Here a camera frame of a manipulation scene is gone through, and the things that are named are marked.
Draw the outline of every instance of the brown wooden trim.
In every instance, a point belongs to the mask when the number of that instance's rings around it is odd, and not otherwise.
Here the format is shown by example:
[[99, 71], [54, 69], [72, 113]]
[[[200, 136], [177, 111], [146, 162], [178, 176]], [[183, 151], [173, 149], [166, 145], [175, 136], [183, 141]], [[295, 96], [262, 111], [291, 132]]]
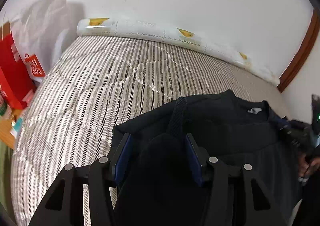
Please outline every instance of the brown wooden trim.
[[280, 84], [278, 85], [278, 90], [280, 92], [284, 91], [303, 66], [313, 48], [313, 45], [315, 44], [319, 29], [320, 19], [316, 10], [313, 10], [313, 15], [306, 36], [304, 37], [298, 52], [280, 77]]

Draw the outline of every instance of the striped fabric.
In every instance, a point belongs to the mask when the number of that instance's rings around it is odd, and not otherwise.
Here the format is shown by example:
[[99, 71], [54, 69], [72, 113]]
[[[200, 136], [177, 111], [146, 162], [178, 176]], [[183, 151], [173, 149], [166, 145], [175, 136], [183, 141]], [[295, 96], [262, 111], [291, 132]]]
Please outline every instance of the striped fabric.
[[[132, 38], [77, 38], [24, 115], [11, 173], [18, 225], [28, 225], [65, 164], [84, 166], [107, 155], [113, 126], [180, 96], [227, 89], [246, 100], [266, 99], [287, 114], [273, 85], [214, 57]], [[116, 191], [111, 194], [115, 202]], [[87, 186], [84, 219], [90, 225]]]

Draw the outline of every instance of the hand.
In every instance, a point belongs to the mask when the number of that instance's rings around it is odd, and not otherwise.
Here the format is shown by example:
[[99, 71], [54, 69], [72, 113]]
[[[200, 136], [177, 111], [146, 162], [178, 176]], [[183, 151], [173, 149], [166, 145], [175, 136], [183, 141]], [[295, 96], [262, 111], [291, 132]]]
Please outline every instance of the hand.
[[314, 158], [310, 164], [305, 160], [306, 154], [302, 153], [298, 157], [298, 176], [310, 176], [320, 167], [320, 157]]

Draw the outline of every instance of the bottle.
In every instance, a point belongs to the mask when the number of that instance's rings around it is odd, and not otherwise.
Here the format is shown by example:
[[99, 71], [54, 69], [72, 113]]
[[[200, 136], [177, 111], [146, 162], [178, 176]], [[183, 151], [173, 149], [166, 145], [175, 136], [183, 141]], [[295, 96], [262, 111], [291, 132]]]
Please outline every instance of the bottle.
[[0, 117], [1, 119], [9, 119], [11, 115], [11, 108], [4, 101], [2, 95], [0, 94]]

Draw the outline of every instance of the mattress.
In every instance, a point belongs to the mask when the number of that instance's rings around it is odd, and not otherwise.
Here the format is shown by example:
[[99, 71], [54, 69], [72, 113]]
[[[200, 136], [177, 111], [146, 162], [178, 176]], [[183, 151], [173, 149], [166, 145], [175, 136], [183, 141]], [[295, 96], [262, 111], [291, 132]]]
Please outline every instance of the mattress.
[[[245, 100], [267, 100], [278, 115], [288, 115], [276, 87], [209, 55], [155, 41], [78, 37], [24, 114], [11, 172], [18, 225], [28, 225], [65, 164], [84, 166], [107, 155], [113, 126], [180, 96], [227, 89]], [[115, 203], [116, 190], [111, 195]], [[83, 199], [90, 225], [86, 185]]]

